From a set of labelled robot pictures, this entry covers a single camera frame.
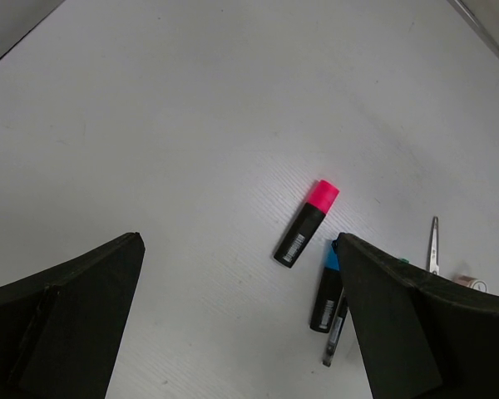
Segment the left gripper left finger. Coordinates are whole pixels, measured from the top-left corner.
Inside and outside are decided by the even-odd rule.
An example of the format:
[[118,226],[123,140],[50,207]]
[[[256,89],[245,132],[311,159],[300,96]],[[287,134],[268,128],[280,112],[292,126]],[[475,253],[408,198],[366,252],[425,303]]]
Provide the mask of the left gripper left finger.
[[145,255],[126,233],[0,287],[0,398],[103,398]]

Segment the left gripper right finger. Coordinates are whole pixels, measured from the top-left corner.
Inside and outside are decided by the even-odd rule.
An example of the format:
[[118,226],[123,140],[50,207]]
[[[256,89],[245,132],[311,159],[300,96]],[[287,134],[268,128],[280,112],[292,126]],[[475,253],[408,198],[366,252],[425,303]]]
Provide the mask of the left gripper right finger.
[[499,296],[354,234],[334,250],[373,397],[499,398]]

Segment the black gel pen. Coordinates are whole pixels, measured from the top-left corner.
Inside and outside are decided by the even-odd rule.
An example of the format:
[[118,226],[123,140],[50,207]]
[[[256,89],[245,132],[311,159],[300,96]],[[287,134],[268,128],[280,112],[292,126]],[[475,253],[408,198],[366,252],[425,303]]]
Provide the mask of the black gel pen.
[[324,350],[322,363],[326,367],[330,367],[333,361],[334,354],[338,346],[338,340],[341,336],[345,319],[348,315],[348,302],[345,297],[345,292],[342,292],[338,301],[338,308],[335,314],[333,325],[329,333],[329,339]]

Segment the blue capped highlighter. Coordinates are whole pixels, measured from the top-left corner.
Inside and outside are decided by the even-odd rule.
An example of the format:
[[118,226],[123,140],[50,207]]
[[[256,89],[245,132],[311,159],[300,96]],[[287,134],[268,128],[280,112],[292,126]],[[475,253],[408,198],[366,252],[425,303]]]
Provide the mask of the blue capped highlighter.
[[314,301],[309,327],[318,333],[329,333],[338,310],[338,302],[343,291],[340,272],[337,240],[330,241],[324,259],[319,287]]

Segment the pink capped highlighter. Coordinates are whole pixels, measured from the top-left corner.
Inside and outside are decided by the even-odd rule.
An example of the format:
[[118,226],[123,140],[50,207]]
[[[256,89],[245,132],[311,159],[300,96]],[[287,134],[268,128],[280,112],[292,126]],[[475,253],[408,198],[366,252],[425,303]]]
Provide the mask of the pink capped highlighter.
[[313,238],[338,198],[339,189],[327,180],[320,180],[309,195],[279,242],[273,258],[292,268]]

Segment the black handled scissors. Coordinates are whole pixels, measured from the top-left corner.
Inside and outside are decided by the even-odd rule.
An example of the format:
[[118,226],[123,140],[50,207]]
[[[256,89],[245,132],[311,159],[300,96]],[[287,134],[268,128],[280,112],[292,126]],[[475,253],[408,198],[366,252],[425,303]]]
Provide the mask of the black handled scissors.
[[432,226],[429,240],[429,254],[427,261],[427,270],[435,275],[439,275],[439,261],[438,261],[438,225],[439,219],[437,216],[432,218]]

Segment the aluminium rail right side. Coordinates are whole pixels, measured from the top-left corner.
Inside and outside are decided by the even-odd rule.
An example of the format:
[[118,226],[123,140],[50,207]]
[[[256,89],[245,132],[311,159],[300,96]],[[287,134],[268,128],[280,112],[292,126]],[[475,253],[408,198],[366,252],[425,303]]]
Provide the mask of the aluminium rail right side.
[[448,0],[499,59],[499,0]]

